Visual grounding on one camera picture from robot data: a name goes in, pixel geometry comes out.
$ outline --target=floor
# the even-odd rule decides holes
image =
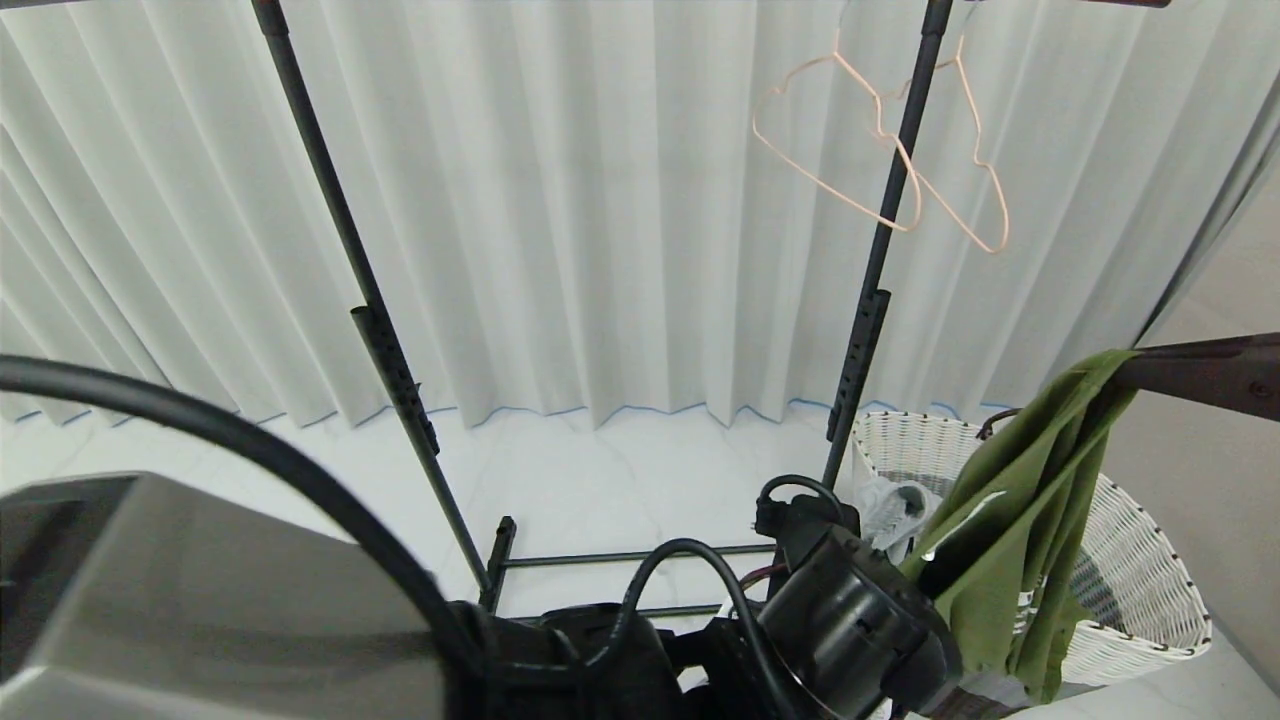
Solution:
[[[820,475],[827,454],[827,410],[803,404],[792,404],[781,424],[744,411],[732,428],[700,409],[676,415],[623,410],[595,430],[585,413],[540,418],[500,411],[474,429],[463,428],[453,411],[434,414],[433,421],[444,448],[440,462],[481,556],[488,556],[503,515],[520,524],[517,556],[648,550],[673,537],[713,544],[760,542],[750,528],[760,484],[782,473]],[[466,564],[393,414],[355,430],[338,419],[300,429],[282,418],[266,427],[347,482],[436,574],[445,594],[475,598]],[[59,428],[36,416],[4,425],[0,439],[0,489],[52,477],[147,469],[340,536],[301,496],[255,466],[141,420],[111,428],[90,415]],[[846,473],[837,492],[847,492],[851,482]],[[737,556],[731,565],[745,573],[765,561]],[[596,565],[513,571],[499,612],[535,615],[617,598],[632,570]],[[705,566],[673,560],[658,569],[641,605],[722,598],[719,580]],[[677,630],[700,623],[660,621]],[[1101,720],[1135,712],[1162,720],[1275,720],[1280,700],[1219,635],[1204,657],[1021,716]]]

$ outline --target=white curtain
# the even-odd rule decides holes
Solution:
[[[969,15],[972,8],[975,12]],[[854,0],[844,51],[910,76],[924,3]],[[300,63],[430,407],[829,402],[873,222],[750,135],[829,51],[838,3],[285,3]],[[360,295],[247,0],[0,13],[5,351],[164,382],[252,419],[385,404]],[[956,3],[1007,251],[936,204],[890,249],[864,401],[1021,404],[1132,343],[1220,197],[1280,69],[1280,3]],[[1274,111],[1274,106],[1267,106]],[[896,127],[901,102],[888,106]],[[762,114],[878,206],[870,101],[819,68]],[[986,237],[954,69],[918,167]],[[1238,188],[1243,193],[1247,188]],[[904,213],[910,209],[910,197]],[[79,409],[6,397],[5,416]]]

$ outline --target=green shirt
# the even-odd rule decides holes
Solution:
[[[1134,391],[1107,386],[1133,351],[1053,379],[973,454],[902,571],[934,598],[965,673],[1002,671],[1050,702],[1075,624],[1071,594],[1107,429]]]

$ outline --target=beige wall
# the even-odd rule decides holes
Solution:
[[[1280,332],[1280,172],[1143,345],[1258,332]],[[1151,510],[1216,620],[1275,687],[1280,423],[1139,393],[1112,433],[1105,470]]]

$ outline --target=white wicker basket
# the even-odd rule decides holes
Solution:
[[[982,445],[978,425],[936,415],[872,413],[854,424],[863,462],[891,480],[950,492]],[[1111,685],[1203,655],[1213,625],[1185,565],[1151,515],[1098,475],[1073,591],[1097,621],[1083,621],[1062,680]]]

